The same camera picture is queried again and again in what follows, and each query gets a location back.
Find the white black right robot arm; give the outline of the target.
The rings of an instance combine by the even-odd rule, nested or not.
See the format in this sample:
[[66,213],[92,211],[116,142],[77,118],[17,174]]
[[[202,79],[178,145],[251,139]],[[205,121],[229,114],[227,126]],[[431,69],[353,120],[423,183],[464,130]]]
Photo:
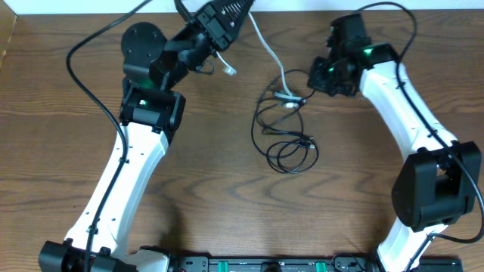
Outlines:
[[445,229],[482,206],[481,152],[460,142],[432,114],[412,85],[403,53],[376,44],[358,12],[330,24],[327,57],[315,58],[308,85],[329,96],[361,94],[394,137],[403,166],[392,187],[396,214],[386,239],[366,263],[369,271],[421,269],[421,256]]

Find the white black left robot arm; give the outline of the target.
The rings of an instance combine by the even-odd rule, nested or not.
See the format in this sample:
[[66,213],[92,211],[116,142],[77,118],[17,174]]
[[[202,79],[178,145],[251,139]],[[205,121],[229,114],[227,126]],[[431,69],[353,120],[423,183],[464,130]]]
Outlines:
[[38,262],[43,271],[160,271],[173,269],[153,246],[129,254],[135,213],[147,183],[182,121],[186,100],[174,91],[189,73],[203,73],[209,57],[239,36],[250,0],[209,1],[191,13],[175,7],[184,28],[168,39],[154,24],[131,25],[121,41],[123,98],[112,118],[117,135],[107,166],[88,205],[62,243],[46,242]]

